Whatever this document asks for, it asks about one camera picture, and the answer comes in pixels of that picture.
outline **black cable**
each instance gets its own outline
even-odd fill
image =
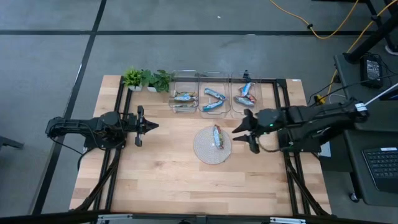
[[[384,67],[384,68],[386,69],[387,74],[388,74],[389,72],[391,72],[391,73],[393,73],[393,74],[395,74],[395,75],[398,75],[397,72],[393,72],[393,71],[388,67],[388,65],[383,61],[383,59],[381,58],[381,56],[380,56],[379,54],[374,54],[374,53],[370,53],[370,52],[367,52],[366,54],[369,55],[369,56],[371,56],[371,57],[373,57],[374,59],[376,59],[376,61],[379,62],[379,63],[381,64],[381,66]],[[388,78],[388,79],[389,79],[389,83],[390,83],[389,87],[392,86],[392,81],[391,81],[390,77],[391,77],[391,76],[386,76],[386,77],[385,77],[385,78]],[[310,96],[310,98],[308,99],[307,104],[309,104],[309,103],[311,102],[312,97],[313,97],[314,95],[316,95],[317,93],[320,93],[321,91],[323,91],[324,89],[328,88],[328,87],[329,87],[330,85],[332,85],[332,84],[333,84],[333,83],[330,83],[329,85],[323,87],[323,88],[322,88],[321,90],[319,90],[318,92],[312,94],[312,95]]]
[[[313,154],[313,156],[315,156],[315,158],[317,158],[319,160],[319,156],[317,156],[314,152],[311,152],[311,154]]]
[[[123,126],[122,126],[122,122],[121,122],[120,116],[119,116],[119,123],[120,123],[121,129],[122,129],[122,134],[123,134],[123,136],[124,136],[125,133],[124,133],[124,130],[123,130]],[[96,140],[96,138],[95,138],[94,131],[92,130],[92,128],[91,128],[88,124],[85,124],[85,123],[76,123],[76,122],[59,122],[59,123],[56,123],[56,124],[75,124],[75,125],[84,125],[84,126],[86,126],[86,127],[88,128],[89,132],[91,133],[91,136],[93,137],[95,146],[96,146],[98,149],[101,149],[102,151],[106,151],[106,150],[107,150],[107,149],[105,149],[105,148],[100,147],[100,145],[98,144],[98,142],[97,142],[97,140]],[[117,144],[114,145],[113,147],[110,147],[110,149],[114,149],[115,147],[117,147],[117,146],[119,146],[120,144],[122,144],[124,141],[125,141],[125,140],[123,140],[123,141],[117,143]]]
[[[322,88],[321,90],[319,90],[318,92],[312,94],[312,95],[310,96],[310,99],[307,101],[307,104],[309,104],[309,103],[311,102],[311,99],[312,99],[312,97],[313,97],[315,94],[320,93],[321,91],[323,91],[324,89],[328,88],[328,87],[329,87],[330,85],[332,85],[332,84],[333,84],[333,83],[329,83],[329,85],[323,87],[323,88]]]
[[[389,78],[389,77],[394,77],[394,76],[397,76],[397,75],[398,75],[398,73],[395,73],[394,75],[388,75],[388,76],[386,76],[386,77],[380,77],[380,79]],[[358,85],[358,84],[361,84],[361,83],[365,83],[365,82],[368,82],[368,81],[370,81],[370,80],[363,80],[363,81],[360,81],[360,82],[357,82],[357,83],[353,83],[353,84],[349,84],[349,85],[343,86],[343,87],[338,88],[337,90],[332,91],[332,92],[330,92],[329,94],[323,96],[322,98],[320,98],[320,100],[322,100],[322,99],[324,99],[324,98],[330,96],[330,95],[333,94],[333,93],[336,93],[337,91],[344,90],[345,88],[348,88],[348,87],[351,87],[351,86],[354,86],[354,85]]]
[[[57,144],[60,144],[60,145],[63,146],[63,147],[67,147],[68,149],[71,149],[71,150],[73,150],[73,151],[79,153],[80,155],[83,155],[81,152],[77,151],[76,149],[74,149],[74,148],[72,148],[72,147],[69,147],[69,146],[67,146],[67,145],[64,145],[64,144],[62,144],[62,143],[60,143],[60,142],[54,140],[53,138],[50,138],[50,139],[51,139],[53,142],[55,142],[55,143],[57,143]]]
[[[370,52],[366,52],[365,54],[368,55],[368,56],[370,56],[370,57],[372,57],[372,58],[374,58],[379,64],[381,64],[381,66],[384,67],[384,68],[386,69],[386,74],[387,74],[387,75],[388,75],[389,72],[391,72],[391,73],[393,73],[393,74],[397,74],[396,72],[393,72],[393,71],[388,67],[388,65],[383,61],[383,59],[381,58],[381,56],[380,56],[379,54],[374,54],[374,53],[370,53]],[[390,87],[392,86],[392,81],[391,81],[391,78],[390,78],[390,77],[388,77],[388,80],[389,80],[389,83],[390,83],[390,85],[389,85],[388,88],[390,88]]]
[[[83,156],[85,156],[87,153],[91,152],[94,148],[88,148],[87,151],[85,153],[83,153],[80,157],[79,160],[77,161],[77,171],[79,172],[80,169],[80,163],[81,163],[81,159],[83,158]]]
[[[298,155],[299,155],[298,153],[297,153],[297,155],[295,155],[295,154],[293,153],[293,156],[289,155],[289,157],[295,158],[295,157],[298,156]]]
[[[260,139],[257,137],[256,138],[257,139],[257,143],[258,143],[258,145],[260,146],[260,148],[262,149],[262,150],[264,150],[264,151],[266,151],[266,152],[279,152],[279,151],[281,151],[282,149],[273,149],[273,150],[269,150],[269,149],[266,149],[264,146],[262,146],[262,144],[260,143]]]

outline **textured plate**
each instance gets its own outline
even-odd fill
[[[217,148],[214,137],[213,127],[202,129],[193,141],[193,150],[197,157],[205,164],[216,165],[227,160],[231,154],[231,140],[224,130],[221,130],[224,139],[224,148]]]

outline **wooden table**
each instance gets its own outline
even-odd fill
[[[94,116],[112,111],[120,76],[103,78]],[[300,80],[286,80],[291,105],[305,105]],[[275,108],[271,84],[262,85],[265,108]],[[122,102],[126,97],[124,90]],[[283,94],[280,89],[283,105]],[[225,119],[203,119],[199,110],[192,114],[175,114],[168,105],[168,94],[151,93],[146,88],[132,94],[130,112],[137,106],[159,128],[143,137],[143,146],[134,145],[135,133],[127,137],[121,154],[111,210],[128,213],[173,213],[207,215],[292,215],[284,158],[281,152],[253,154],[245,142],[233,141],[232,154],[222,164],[207,165],[193,151],[193,139],[199,130],[217,124],[231,138],[240,123],[230,114]],[[277,149],[277,135],[261,136],[269,149]],[[104,152],[95,149],[81,162],[70,208],[79,206],[97,184]],[[301,153],[306,186],[330,212],[319,161]],[[104,208],[107,186],[100,208]],[[298,207],[302,212],[299,190]]]

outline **green plant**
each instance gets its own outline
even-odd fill
[[[169,92],[170,78],[174,77],[174,73],[167,73],[165,70],[158,70],[158,72],[159,74],[142,74],[142,84],[153,85],[157,92]]]
[[[124,74],[124,84],[126,86],[139,86],[141,84],[141,76],[143,70],[136,70],[134,67],[126,70]]]

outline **keyboard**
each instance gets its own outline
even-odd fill
[[[365,149],[362,153],[376,188],[398,194],[398,149]]]

